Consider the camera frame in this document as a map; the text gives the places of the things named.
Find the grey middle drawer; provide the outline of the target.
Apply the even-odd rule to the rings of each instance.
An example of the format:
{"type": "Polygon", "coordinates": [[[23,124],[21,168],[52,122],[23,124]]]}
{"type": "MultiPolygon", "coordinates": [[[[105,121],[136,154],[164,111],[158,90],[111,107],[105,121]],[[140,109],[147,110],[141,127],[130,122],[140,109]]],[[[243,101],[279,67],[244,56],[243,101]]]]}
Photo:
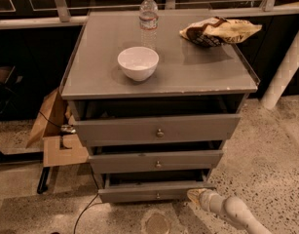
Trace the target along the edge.
{"type": "Polygon", "coordinates": [[[117,174],[212,169],[222,155],[222,150],[197,150],[94,155],[89,161],[96,174],[117,174]]]}

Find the clear plastic water bottle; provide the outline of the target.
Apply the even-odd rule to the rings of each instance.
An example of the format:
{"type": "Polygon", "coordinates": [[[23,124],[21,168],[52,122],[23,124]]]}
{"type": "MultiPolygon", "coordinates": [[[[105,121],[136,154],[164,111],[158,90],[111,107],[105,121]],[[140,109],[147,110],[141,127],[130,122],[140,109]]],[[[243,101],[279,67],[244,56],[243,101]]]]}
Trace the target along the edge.
{"type": "Polygon", "coordinates": [[[143,47],[156,49],[158,5],[155,0],[143,0],[139,7],[139,26],[143,47]]]}

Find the grey drawer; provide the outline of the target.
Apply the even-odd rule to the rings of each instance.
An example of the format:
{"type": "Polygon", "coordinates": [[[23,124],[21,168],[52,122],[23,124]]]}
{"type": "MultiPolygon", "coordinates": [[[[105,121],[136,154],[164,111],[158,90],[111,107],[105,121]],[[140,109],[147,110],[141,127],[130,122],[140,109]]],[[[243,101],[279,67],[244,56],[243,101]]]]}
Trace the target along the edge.
{"type": "Polygon", "coordinates": [[[126,203],[164,200],[185,200],[189,189],[214,189],[215,186],[207,181],[178,180],[159,182],[137,182],[110,184],[106,179],[103,189],[98,190],[103,203],[126,203]]]}
{"type": "Polygon", "coordinates": [[[222,150],[197,150],[94,155],[89,161],[96,174],[117,174],[212,169],[222,155],[222,150]]]}
{"type": "Polygon", "coordinates": [[[239,114],[119,118],[76,121],[86,146],[156,144],[229,139],[239,114]]]}

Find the black metal floor stand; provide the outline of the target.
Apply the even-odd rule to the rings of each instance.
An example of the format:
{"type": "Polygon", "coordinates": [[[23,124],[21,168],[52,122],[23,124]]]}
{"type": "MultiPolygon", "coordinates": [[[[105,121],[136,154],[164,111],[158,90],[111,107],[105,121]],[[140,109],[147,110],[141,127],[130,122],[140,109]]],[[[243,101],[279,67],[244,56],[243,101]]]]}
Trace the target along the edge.
{"type": "Polygon", "coordinates": [[[50,167],[44,167],[40,175],[39,183],[37,186],[37,193],[42,194],[48,190],[47,180],[50,173],[50,167]]]}

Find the brown and yellow chip bag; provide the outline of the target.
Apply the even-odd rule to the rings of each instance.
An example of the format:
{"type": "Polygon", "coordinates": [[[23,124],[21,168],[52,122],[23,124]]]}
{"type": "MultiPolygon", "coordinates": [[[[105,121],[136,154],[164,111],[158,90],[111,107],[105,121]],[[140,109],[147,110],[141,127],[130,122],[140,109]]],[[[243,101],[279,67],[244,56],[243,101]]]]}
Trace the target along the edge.
{"type": "Polygon", "coordinates": [[[249,20],[215,17],[191,23],[179,34],[194,44],[211,48],[242,43],[261,29],[261,24],[253,24],[249,20]]]}

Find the white diagonal pole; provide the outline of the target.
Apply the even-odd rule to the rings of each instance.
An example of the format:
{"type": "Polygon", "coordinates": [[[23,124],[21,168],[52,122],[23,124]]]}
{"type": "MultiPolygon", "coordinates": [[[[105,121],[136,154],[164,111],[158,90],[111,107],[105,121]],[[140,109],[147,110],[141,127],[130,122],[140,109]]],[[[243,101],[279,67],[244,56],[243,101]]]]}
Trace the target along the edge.
{"type": "Polygon", "coordinates": [[[295,35],[288,51],[273,77],[264,96],[260,99],[261,104],[272,110],[278,103],[287,85],[299,68],[299,30],[295,35]]]}

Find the grey bottom drawer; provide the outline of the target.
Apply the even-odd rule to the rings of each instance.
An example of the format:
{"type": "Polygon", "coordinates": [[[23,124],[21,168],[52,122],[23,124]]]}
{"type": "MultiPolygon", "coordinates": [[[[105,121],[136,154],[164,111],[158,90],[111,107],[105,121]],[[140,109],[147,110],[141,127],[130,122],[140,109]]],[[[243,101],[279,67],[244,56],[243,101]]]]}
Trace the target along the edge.
{"type": "Polygon", "coordinates": [[[98,190],[103,203],[126,203],[164,200],[185,200],[189,189],[214,189],[215,186],[207,181],[178,180],[159,182],[137,182],[110,184],[106,179],[103,189],[98,190]]]}

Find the grey wooden drawer cabinet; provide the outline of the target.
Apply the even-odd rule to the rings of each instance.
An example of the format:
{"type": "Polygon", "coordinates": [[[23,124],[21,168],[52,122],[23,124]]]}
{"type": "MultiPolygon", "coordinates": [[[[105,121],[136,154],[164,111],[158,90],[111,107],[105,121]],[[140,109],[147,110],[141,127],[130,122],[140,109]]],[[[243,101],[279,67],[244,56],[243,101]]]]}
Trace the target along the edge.
{"type": "MultiPolygon", "coordinates": [[[[159,62],[146,80],[133,81],[119,66],[120,52],[140,44],[135,12],[92,13],[84,27],[61,95],[76,121],[239,114],[257,83],[233,45],[202,48],[180,36],[198,16],[177,11],[159,15],[159,62]]],[[[226,140],[86,146],[94,155],[222,150],[226,140]]],[[[195,180],[212,169],[96,174],[106,184],[195,180]]]]}

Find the white ceramic bowl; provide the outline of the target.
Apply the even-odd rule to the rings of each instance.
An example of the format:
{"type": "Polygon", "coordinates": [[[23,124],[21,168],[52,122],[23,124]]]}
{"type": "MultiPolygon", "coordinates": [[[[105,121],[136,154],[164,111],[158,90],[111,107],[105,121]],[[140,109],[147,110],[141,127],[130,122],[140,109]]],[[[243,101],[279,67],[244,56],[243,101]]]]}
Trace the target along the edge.
{"type": "Polygon", "coordinates": [[[117,61],[124,74],[133,81],[148,79],[156,70],[160,58],[146,47],[131,47],[119,53],[117,61]]]}

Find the brown cardboard box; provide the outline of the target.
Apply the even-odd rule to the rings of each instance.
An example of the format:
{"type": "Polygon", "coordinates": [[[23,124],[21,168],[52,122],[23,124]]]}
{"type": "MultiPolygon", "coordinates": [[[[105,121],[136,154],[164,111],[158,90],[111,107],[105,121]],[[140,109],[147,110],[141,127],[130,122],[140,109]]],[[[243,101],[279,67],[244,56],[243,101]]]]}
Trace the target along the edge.
{"type": "Polygon", "coordinates": [[[40,144],[45,167],[76,165],[88,162],[88,150],[81,144],[76,134],[64,134],[61,130],[67,123],[65,113],[67,103],[59,90],[54,89],[44,97],[26,147],[40,144]]]}

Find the grey top drawer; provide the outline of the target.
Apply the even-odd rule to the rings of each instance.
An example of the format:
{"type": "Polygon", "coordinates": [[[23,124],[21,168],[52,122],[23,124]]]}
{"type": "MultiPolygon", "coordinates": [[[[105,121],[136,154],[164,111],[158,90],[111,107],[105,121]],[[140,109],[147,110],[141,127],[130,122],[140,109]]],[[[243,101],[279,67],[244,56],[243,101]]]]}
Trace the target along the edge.
{"type": "Polygon", "coordinates": [[[156,144],[229,139],[239,114],[119,118],[76,121],[86,146],[156,144]]]}

